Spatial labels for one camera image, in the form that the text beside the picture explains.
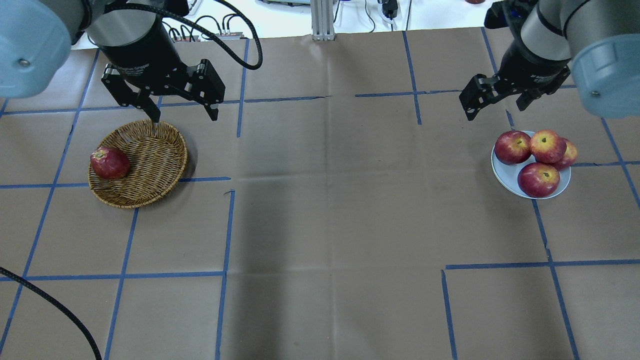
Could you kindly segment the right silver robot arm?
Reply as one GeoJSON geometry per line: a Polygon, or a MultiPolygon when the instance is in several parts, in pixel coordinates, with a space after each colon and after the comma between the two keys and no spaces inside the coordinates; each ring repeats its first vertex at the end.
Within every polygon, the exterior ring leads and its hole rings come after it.
{"type": "Polygon", "coordinates": [[[501,0],[484,19],[508,28],[512,43],[491,77],[474,75],[459,95],[466,118],[509,96],[524,111],[572,77],[594,116],[640,113],[640,5],[637,0],[501,0]]]}

